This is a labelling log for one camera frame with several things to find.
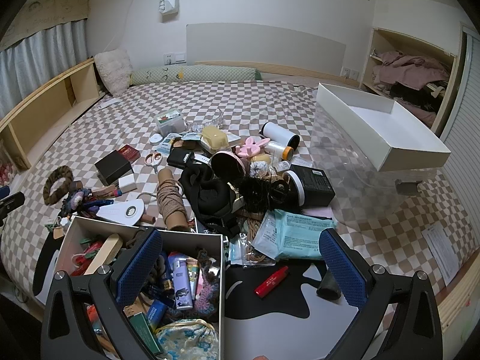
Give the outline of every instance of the pink bunny ear toy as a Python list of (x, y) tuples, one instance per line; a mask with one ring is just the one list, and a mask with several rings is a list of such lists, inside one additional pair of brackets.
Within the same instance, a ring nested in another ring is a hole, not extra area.
[(243, 146), (235, 147), (235, 154), (242, 158), (254, 157), (260, 153), (261, 148), (268, 142), (270, 142), (270, 138), (261, 139), (255, 143), (255, 139), (253, 137), (248, 137)]

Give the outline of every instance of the white wall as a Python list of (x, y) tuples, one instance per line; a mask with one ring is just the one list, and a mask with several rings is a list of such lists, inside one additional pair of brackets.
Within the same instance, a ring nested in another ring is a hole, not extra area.
[(455, 55), (460, 22), (472, 24), (462, 9), (431, 0), (375, 0), (375, 27), (414, 36)]
[(252, 23), (342, 42), (343, 65), (360, 71), (374, 17), (374, 0), (180, 0), (179, 6), (177, 17), (162, 23), (158, 0), (90, 0), (88, 52), (104, 51), (117, 34), (107, 50), (125, 48), (134, 68), (158, 66), (163, 54), (186, 50), (189, 23)]

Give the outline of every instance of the open box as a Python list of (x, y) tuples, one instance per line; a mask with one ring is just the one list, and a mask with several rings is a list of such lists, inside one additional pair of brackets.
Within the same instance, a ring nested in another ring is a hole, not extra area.
[(317, 103), (378, 171), (442, 167), (450, 155), (427, 126), (394, 100), (320, 84)]
[[(116, 223), (102, 222), (94, 219), (74, 216), (68, 228), (67, 234), (63, 240), (55, 265), (55, 272), (59, 270), (66, 271), (68, 274), (74, 271), (75, 266), (71, 262), (74, 254), (82, 253), (83, 247), (80, 241), (84, 238), (101, 235), (108, 237), (117, 233), (122, 237), (123, 242), (129, 241), (138, 231), (137, 227), (117, 225)], [(159, 230), (162, 234), (163, 249), (166, 251), (179, 251), (189, 256), (197, 256), (197, 248), (204, 248), (208, 255), (215, 259), (220, 259), (220, 304), (218, 321), (218, 339), (219, 339), (219, 360), (223, 358), (224, 352), (224, 315), (225, 315), (225, 254), (223, 248), (222, 236), (219, 234), (198, 234), (187, 232), (176, 232)]]

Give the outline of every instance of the gray headboard panel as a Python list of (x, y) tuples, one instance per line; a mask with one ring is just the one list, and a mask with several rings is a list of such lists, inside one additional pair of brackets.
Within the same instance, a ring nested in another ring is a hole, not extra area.
[(243, 23), (187, 25), (187, 63), (245, 61), (340, 75), (346, 45), (287, 28)]

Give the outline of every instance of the scissors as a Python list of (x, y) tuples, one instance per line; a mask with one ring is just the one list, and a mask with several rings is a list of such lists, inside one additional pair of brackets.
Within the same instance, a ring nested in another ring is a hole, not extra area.
[(162, 162), (162, 153), (153, 152), (145, 157), (145, 165), (152, 167), (155, 173), (158, 173), (158, 166)]

